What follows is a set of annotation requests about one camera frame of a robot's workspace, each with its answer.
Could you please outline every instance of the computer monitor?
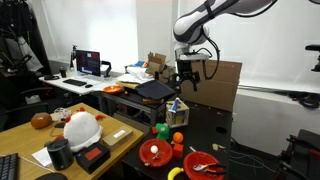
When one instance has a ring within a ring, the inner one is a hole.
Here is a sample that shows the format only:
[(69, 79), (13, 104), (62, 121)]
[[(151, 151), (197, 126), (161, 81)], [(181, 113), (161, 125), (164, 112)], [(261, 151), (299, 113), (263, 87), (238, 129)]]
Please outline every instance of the computer monitor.
[(76, 62), (77, 71), (100, 77), (101, 62), (99, 52), (76, 50)]

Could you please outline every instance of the yellow banana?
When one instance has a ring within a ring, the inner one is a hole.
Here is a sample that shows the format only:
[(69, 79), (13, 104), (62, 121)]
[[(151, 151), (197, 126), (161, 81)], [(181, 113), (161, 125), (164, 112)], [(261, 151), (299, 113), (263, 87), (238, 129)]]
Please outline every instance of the yellow banana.
[(171, 171), (170, 171), (169, 174), (168, 174), (168, 180), (173, 180), (174, 177), (175, 177), (177, 174), (179, 174), (179, 173), (181, 173), (181, 172), (183, 172), (183, 171), (184, 171), (183, 168), (179, 168), (179, 167), (175, 167), (175, 168), (171, 169)]

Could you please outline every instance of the mouse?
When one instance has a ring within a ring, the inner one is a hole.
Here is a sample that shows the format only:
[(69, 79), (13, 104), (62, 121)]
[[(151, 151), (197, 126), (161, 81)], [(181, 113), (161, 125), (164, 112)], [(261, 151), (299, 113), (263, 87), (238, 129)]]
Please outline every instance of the mouse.
[(92, 87), (93, 85), (92, 84), (87, 84), (87, 85), (85, 85), (84, 87), (85, 88), (90, 88), (90, 87)]
[(38, 177), (36, 180), (68, 180), (68, 178), (61, 173), (48, 173)]

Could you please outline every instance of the chair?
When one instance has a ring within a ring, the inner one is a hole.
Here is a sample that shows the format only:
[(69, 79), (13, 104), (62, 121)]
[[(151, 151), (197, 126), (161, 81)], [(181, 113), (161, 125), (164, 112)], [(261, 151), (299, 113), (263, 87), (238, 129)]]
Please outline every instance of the chair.
[(46, 99), (43, 102), (27, 104), (25, 97), (52, 93), (52, 87), (38, 87), (20, 92), (15, 84), (0, 73), (0, 131), (7, 130), (23, 123), (29, 122), (38, 112), (52, 113), (56, 108), (64, 106), (64, 101), (57, 98)]
[(288, 148), (281, 152), (275, 180), (315, 180), (320, 177), (320, 135), (301, 129), (290, 135)]

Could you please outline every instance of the red bowl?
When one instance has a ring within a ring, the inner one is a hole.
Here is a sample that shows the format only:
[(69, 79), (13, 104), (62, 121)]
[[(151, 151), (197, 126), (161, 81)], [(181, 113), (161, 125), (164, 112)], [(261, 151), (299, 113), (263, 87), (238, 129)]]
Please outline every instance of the red bowl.
[[(155, 156), (150, 150), (153, 145), (158, 147), (158, 158), (150, 161)], [(140, 146), (139, 157), (143, 163), (149, 162), (149, 166), (163, 166), (172, 159), (172, 147), (167, 141), (162, 139), (150, 139)]]
[(104, 92), (108, 93), (108, 94), (116, 94), (118, 92), (121, 91), (121, 86), (107, 86), (103, 89)]
[(183, 161), (183, 169), (191, 180), (223, 180), (224, 175), (214, 175), (210, 173), (197, 172), (192, 169), (199, 164), (219, 163), (219, 161), (208, 153), (196, 151), (188, 154)]

